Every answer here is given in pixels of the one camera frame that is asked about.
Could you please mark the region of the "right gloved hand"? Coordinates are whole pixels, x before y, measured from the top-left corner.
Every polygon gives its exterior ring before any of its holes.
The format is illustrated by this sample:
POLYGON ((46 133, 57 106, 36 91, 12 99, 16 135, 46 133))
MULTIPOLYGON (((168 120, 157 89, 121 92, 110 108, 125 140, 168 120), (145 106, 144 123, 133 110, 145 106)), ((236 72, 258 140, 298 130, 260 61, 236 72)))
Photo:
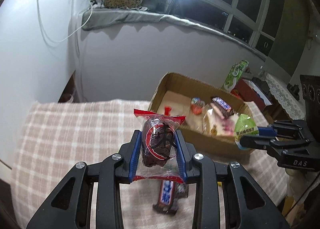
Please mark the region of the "right gloved hand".
POLYGON ((301 205, 308 194, 319 185, 319 172, 301 172, 299 170, 285 169, 287 179, 287 195, 292 196, 295 202, 301 205))

